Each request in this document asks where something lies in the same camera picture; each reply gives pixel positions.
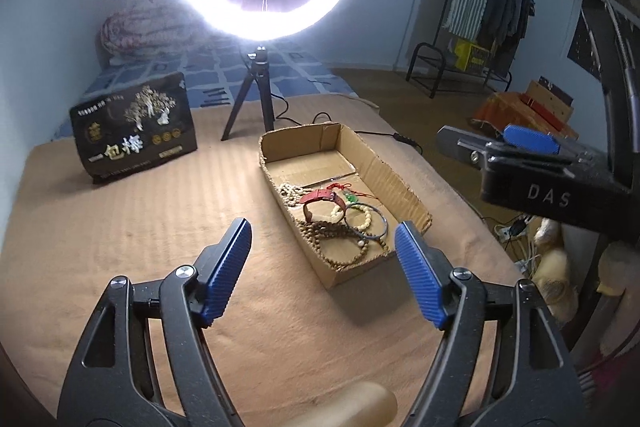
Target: blue ribbed pad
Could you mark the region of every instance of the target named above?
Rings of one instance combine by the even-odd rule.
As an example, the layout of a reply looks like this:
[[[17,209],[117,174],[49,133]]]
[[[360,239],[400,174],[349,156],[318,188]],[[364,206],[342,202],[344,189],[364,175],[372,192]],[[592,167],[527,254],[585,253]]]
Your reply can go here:
[[[215,272],[207,283],[207,297],[200,314],[203,322],[210,326],[225,312],[231,293],[236,286],[249,250],[251,250],[251,225],[248,221],[239,229],[236,237],[229,243]]]
[[[509,145],[522,147],[527,151],[539,154],[558,154],[560,146],[552,136],[533,129],[509,124],[502,132],[505,142]]]
[[[442,304],[442,288],[404,223],[396,227],[395,245],[422,316],[441,330],[447,320]]]

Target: beige tablecloth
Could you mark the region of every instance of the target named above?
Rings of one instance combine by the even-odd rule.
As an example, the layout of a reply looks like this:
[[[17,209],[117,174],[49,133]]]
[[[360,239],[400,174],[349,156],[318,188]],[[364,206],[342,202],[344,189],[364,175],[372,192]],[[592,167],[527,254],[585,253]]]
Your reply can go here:
[[[298,121],[325,110],[354,130],[391,131],[359,100],[313,95],[290,102],[289,116]],[[193,262],[243,216],[254,230],[252,251],[225,315],[206,337],[245,423],[276,425],[345,383],[366,379],[396,394],[399,425],[440,332],[420,315],[395,258],[331,291],[322,287],[258,166],[260,106],[245,104],[233,139],[220,142],[228,114],[219,107],[194,111],[197,152],[104,187],[92,186],[73,140],[36,147],[0,257],[0,341],[55,412],[79,335],[110,278],[162,278]],[[517,279],[484,224],[417,152],[389,137],[363,138],[433,214],[431,245],[485,280]],[[492,340],[485,340],[478,374],[491,356]],[[165,400],[179,409],[166,355],[156,351]],[[472,398],[483,389],[474,379]]]

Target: watch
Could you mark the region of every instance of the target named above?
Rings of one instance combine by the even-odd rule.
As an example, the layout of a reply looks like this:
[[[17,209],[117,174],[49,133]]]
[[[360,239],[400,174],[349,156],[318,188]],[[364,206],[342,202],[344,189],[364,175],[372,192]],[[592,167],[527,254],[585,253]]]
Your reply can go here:
[[[347,205],[344,203],[344,200],[334,191],[329,190],[328,188],[316,188],[316,190],[312,190],[300,198],[302,211],[304,212],[306,222],[308,223],[311,223],[313,214],[306,206],[309,203],[314,203],[315,201],[331,201],[332,203],[337,204],[342,210],[342,217],[344,217],[344,214],[347,211]]]

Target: orange cloth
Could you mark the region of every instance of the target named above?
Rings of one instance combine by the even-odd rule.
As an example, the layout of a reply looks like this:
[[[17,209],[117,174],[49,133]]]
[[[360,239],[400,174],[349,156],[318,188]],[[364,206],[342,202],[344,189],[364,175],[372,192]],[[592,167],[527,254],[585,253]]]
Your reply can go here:
[[[523,103],[518,92],[492,94],[476,111],[472,119],[489,123],[499,132],[504,131],[504,128],[511,123],[553,136],[578,137],[578,134],[568,125],[562,131],[557,131],[532,108]]]

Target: floor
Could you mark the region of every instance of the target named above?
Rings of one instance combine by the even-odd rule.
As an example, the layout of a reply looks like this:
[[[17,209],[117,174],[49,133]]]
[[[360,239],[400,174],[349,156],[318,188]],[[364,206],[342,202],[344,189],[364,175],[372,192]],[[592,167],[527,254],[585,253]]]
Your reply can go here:
[[[435,137],[443,125],[475,132],[467,123],[486,95],[438,93],[432,100],[416,84],[409,84],[399,73],[378,70],[335,69],[362,98],[380,106],[380,115],[398,133],[416,140],[424,149],[425,159],[449,184],[460,192],[487,218],[493,229],[496,223],[506,223],[517,212],[484,203],[479,197],[480,172],[456,160],[443,156],[435,145]]]

